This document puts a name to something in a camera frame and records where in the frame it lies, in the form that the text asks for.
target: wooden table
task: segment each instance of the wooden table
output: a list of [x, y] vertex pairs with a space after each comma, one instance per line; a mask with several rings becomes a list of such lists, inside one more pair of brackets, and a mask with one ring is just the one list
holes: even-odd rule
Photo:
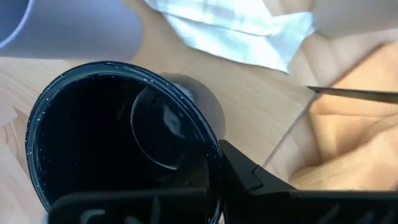
[[[223, 107], [226, 139], [284, 180], [305, 164], [317, 163], [308, 121], [299, 120], [288, 132], [313, 97], [302, 85], [329, 85], [378, 44], [398, 37], [398, 30], [338, 40], [314, 34], [296, 54], [290, 65], [292, 77], [288, 77], [275, 70], [242, 65], [190, 49], [162, 15], [149, 9], [143, 1], [125, 2], [140, 15], [144, 25], [142, 49], [131, 63], [155, 72], [184, 73], [203, 82]], [[312, 0], [264, 2], [274, 15], [311, 10], [313, 5]], [[24, 130], [36, 97], [53, 78], [81, 63], [0, 58], [0, 96], [5, 97], [18, 114], [17, 119], [2, 128], [0, 141], [7, 143], [25, 173]], [[13, 175], [20, 176], [21, 172], [15, 171], [7, 177]], [[23, 199], [13, 202], [25, 203]], [[13, 205], [0, 202], [0, 210], [7, 206]]]

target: black cup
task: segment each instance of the black cup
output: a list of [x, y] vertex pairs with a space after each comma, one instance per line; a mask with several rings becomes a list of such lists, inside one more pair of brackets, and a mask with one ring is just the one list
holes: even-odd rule
[[[187, 127], [194, 129], [195, 140], [204, 146], [201, 154], [208, 163], [214, 214], [210, 222], [218, 221], [222, 154], [217, 139], [223, 137], [223, 113], [203, 84], [180, 75], [171, 79], [126, 63], [95, 62], [65, 72], [43, 91], [30, 114], [25, 146], [30, 178], [47, 211], [59, 198], [74, 192], [156, 189], [172, 179], [175, 170], [148, 159], [132, 133], [132, 106], [139, 93], [150, 88], [172, 102]], [[203, 110], [207, 116], [192, 97], [201, 103], [208, 99]], [[210, 126], [217, 130], [217, 137]], [[156, 136], [144, 137], [156, 141]]]

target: white cloth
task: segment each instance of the white cloth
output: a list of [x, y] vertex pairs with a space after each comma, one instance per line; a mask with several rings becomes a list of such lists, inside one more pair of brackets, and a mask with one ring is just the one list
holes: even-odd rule
[[232, 61], [287, 67], [314, 32], [312, 13], [272, 17], [262, 0], [145, 0], [188, 46]]

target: orange fabric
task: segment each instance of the orange fabric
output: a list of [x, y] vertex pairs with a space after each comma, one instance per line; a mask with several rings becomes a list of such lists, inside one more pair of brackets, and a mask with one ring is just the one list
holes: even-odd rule
[[301, 190], [395, 189], [398, 181], [398, 123], [389, 126], [382, 120], [382, 131], [368, 142], [318, 167], [295, 173], [290, 183]]
[[[335, 88], [398, 91], [398, 42], [373, 53], [334, 85]], [[310, 108], [310, 117], [323, 162], [358, 148], [363, 131], [381, 118], [398, 113], [398, 105], [322, 95]]]

